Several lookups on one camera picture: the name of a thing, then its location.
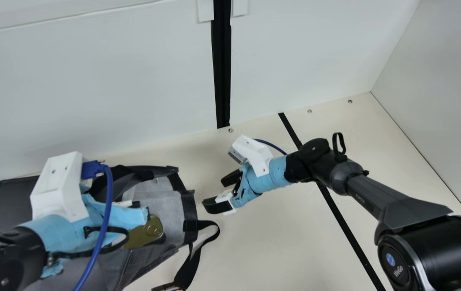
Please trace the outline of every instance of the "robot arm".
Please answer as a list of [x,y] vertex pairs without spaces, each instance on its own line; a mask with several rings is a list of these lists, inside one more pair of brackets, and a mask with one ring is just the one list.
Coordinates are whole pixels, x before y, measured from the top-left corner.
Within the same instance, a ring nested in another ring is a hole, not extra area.
[[446,206],[406,196],[367,177],[368,171],[345,155],[341,133],[333,135],[333,149],[318,138],[299,151],[269,160],[268,175],[256,175],[251,162],[243,162],[242,173],[222,180],[237,182],[234,190],[203,201],[209,213],[235,212],[263,192],[292,183],[322,183],[353,197],[378,220],[374,244],[395,290],[461,288],[461,217],[450,216],[452,210]]

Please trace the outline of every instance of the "black stripe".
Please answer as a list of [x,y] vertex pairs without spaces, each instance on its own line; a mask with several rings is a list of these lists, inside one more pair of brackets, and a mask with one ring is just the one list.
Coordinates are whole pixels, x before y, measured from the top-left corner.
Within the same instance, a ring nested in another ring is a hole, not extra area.
[[[180,179],[178,173],[173,173],[167,176],[173,191],[180,193],[182,200],[182,208],[184,208],[184,221],[191,221],[198,219],[196,210],[195,193],[194,190],[189,191],[185,188],[184,182]],[[184,232],[184,245],[193,243],[198,239],[198,232],[186,231]]]
[[282,123],[284,124],[284,127],[286,127],[286,130],[288,131],[288,134],[290,135],[291,139],[293,140],[293,143],[297,147],[297,149],[300,149],[302,147],[302,142],[299,140],[299,137],[297,134],[295,134],[295,131],[293,130],[293,127],[291,127],[290,122],[286,118],[286,115],[284,112],[281,112],[279,114],[280,120],[282,120]]
[[217,128],[230,125],[230,0],[214,0],[212,28],[212,67]]
[[[299,140],[297,137],[297,134],[293,130],[293,127],[291,127],[290,122],[286,118],[286,115],[284,113],[279,114],[280,119],[282,120],[282,123],[284,124],[284,127],[286,127],[286,131],[288,131],[288,134],[290,135],[291,139],[293,140],[293,143],[297,146],[297,149],[300,149],[302,147],[302,142]],[[365,271],[367,272],[368,276],[370,277],[370,280],[374,284],[377,290],[379,291],[385,291],[385,287],[381,283],[381,280],[378,277],[378,274],[374,271],[374,268],[372,268],[372,265],[367,259],[367,256],[365,256],[365,253],[363,252],[362,248],[360,247],[360,244],[354,237],[354,234],[352,234],[351,229],[349,228],[349,225],[347,225],[347,222],[345,222],[345,219],[343,219],[343,216],[340,213],[340,210],[336,206],[336,203],[334,202],[333,198],[330,196],[329,190],[327,187],[321,183],[317,183],[318,188],[322,192],[322,196],[326,200],[329,209],[334,215],[334,218],[338,222],[338,224],[341,227],[341,230],[343,231],[343,234],[345,234],[345,237],[349,240],[349,243],[356,253],[356,256],[358,256],[358,259],[360,259],[361,264],[365,268]]]

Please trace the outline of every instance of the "black strap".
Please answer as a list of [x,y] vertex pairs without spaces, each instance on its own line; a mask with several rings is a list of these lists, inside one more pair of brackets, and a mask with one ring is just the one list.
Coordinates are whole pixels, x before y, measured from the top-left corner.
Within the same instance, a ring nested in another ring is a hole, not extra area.
[[[336,137],[338,137],[340,140],[341,152],[338,151],[338,144],[336,142]],[[335,155],[339,155],[339,154],[345,155],[345,151],[347,151],[347,149],[345,148],[345,142],[343,141],[343,134],[341,133],[333,134],[333,151]]]
[[218,228],[217,232],[206,239],[201,246],[193,254],[193,243],[189,244],[189,256],[186,258],[184,264],[178,270],[175,279],[172,283],[164,284],[152,289],[152,291],[173,291],[173,290],[187,290],[193,279],[195,278],[196,271],[198,270],[198,265],[200,263],[201,249],[204,245],[215,240],[219,236],[219,225],[214,221],[210,220],[186,220],[184,221],[184,231],[185,232],[198,232],[209,226],[216,226]]

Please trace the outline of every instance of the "black wrist strap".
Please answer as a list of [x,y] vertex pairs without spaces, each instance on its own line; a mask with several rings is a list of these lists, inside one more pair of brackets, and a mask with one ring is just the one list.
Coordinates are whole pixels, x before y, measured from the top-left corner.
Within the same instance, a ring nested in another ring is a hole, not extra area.
[[186,258],[184,264],[178,270],[175,279],[172,283],[164,284],[162,286],[151,289],[152,291],[176,291],[176,290],[187,290],[187,288],[193,283],[198,265],[200,263],[201,249],[204,245],[215,240],[219,236],[219,225],[214,221],[210,220],[186,220],[184,221],[184,232],[197,232],[203,230],[209,226],[216,226],[217,232],[206,239],[201,246],[193,254],[193,243],[189,244],[189,256]]

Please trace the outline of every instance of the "beige floor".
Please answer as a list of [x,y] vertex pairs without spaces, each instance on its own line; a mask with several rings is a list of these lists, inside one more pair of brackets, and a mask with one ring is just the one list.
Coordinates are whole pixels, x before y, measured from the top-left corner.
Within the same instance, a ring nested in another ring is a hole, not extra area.
[[[460,203],[370,93],[286,112],[286,116],[302,142],[341,131],[347,154],[370,170],[371,177],[461,214]],[[186,187],[196,190],[199,218],[220,224],[221,235],[204,247],[190,290],[374,290],[315,184],[266,193],[228,217],[203,210],[201,201],[221,192],[219,179],[238,167],[227,152],[239,135],[268,140],[288,152],[296,150],[277,115],[232,129],[232,133],[215,129],[106,160],[111,165],[178,166]],[[376,258],[376,220],[353,199],[332,195],[390,289]],[[182,249],[125,290],[149,290],[171,282],[187,253]]]

